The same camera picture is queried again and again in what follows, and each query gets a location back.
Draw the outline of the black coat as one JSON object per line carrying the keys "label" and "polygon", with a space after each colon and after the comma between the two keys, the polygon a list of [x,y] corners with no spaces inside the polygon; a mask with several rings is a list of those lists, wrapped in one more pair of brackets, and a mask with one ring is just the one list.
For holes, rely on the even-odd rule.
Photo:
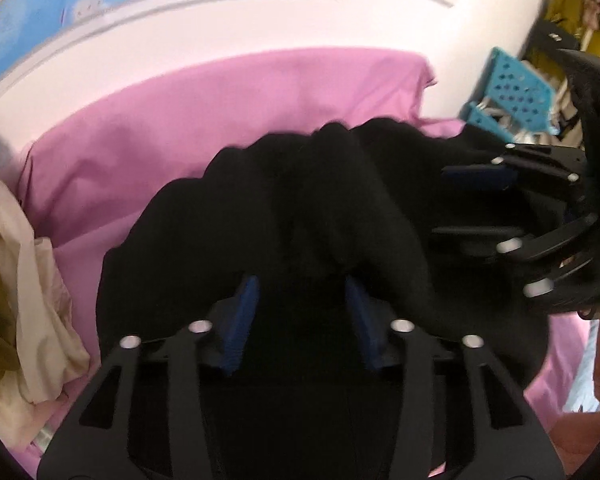
{"label": "black coat", "polygon": [[576,214],[561,195],[442,174],[504,150],[474,128],[430,139],[390,119],[224,148],[201,177],[166,184],[106,253],[100,353],[125,336],[171,337],[254,276],[242,362],[210,402],[222,479],[385,479],[387,412],[370,402],[386,389],[366,374],[349,282],[432,336],[481,337],[521,389],[546,356],[546,315],[478,313],[431,293],[436,222]]}

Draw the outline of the upper blue plastic basket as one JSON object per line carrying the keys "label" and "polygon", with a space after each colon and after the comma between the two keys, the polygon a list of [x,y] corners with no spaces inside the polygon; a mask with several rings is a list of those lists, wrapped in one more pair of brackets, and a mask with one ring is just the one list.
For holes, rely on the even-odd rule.
{"label": "upper blue plastic basket", "polygon": [[491,51],[484,96],[529,132],[558,135],[553,122],[555,91],[532,67],[501,48]]}

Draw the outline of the blue plastic basket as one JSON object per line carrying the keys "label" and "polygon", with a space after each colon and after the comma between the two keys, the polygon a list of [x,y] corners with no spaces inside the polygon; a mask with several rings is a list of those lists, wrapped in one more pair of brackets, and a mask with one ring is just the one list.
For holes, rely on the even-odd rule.
{"label": "blue plastic basket", "polygon": [[463,120],[469,125],[473,125],[482,130],[489,131],[505,143],[513,143],[514,136],[503,128],[493,117],[480,110],[476,102],[466,103],[463,108]]}
{"label": "blue plastic basket", "polygon": [[529,132],[558,135],[553,122],[555,91],[532,67],[501,48],[491,51],[484,96]]}

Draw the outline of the lower blue plastic basket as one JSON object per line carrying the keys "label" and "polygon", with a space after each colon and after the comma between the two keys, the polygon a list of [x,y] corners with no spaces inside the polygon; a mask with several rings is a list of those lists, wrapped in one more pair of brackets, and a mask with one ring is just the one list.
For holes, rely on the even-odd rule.
{"label": "lower blue plastic basket", "polygon": [[505,143],[513,143],[514,136],[503,128],[493,117],[480,110],[476,102],[466,103],[463,108],[463,120],[469,125],[473,125],[482,130],[489,131]]}

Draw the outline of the cream folded garment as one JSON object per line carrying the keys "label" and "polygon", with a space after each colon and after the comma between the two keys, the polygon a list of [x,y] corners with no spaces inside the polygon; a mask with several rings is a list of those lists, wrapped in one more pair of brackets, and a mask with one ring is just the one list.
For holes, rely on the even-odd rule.
{"label": "cream folded garment", "polygon": [[21,451],[66,400],[65,384],[91,357],[72,325],[72,300],[52,242],[36,237],[18,200],[0,180],[0,275],[15,315],[19,368],[0,381],[0,439]]}

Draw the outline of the black handbag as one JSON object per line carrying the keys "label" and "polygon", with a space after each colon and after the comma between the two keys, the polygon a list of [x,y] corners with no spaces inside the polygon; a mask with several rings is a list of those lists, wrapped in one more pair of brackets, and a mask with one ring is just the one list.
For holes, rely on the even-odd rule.
{"label": "black handbag", "polygon": [[562,52],[579,51],[581,47],[580,40],[576,36],[547,20],[534,23],[528,44],[530,49],[538,50],[554,61],[562,59]]}

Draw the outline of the pink floral bed sheet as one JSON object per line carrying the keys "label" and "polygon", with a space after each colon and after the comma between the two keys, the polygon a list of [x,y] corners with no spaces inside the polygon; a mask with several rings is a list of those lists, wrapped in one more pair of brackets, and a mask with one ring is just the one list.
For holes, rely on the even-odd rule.
{"label": "pink floral bed sheet", "polygon": [[[329,124],[353,129],[374,119],[402,122],[441,140],[470,127],[506,147],[493,133],[464,122],[415,119],[430,79],[428,63],[414,54],[255,54],[136,84],[44,133],[30,148],[17,195],[35,231],[57,246],[61,273],[76,296],[79,331],[97,353],[99,368],[106,356],[100,353],[96,302],[106,253],[126,239],[166,184],[201,177],[224,148],[246,148],[269,134],[309,136]],[[555,344],[582,344],[584,338],[577,315],[547,319],[546,356],[521,391],[550,439],[570,388],[550,369]]]}

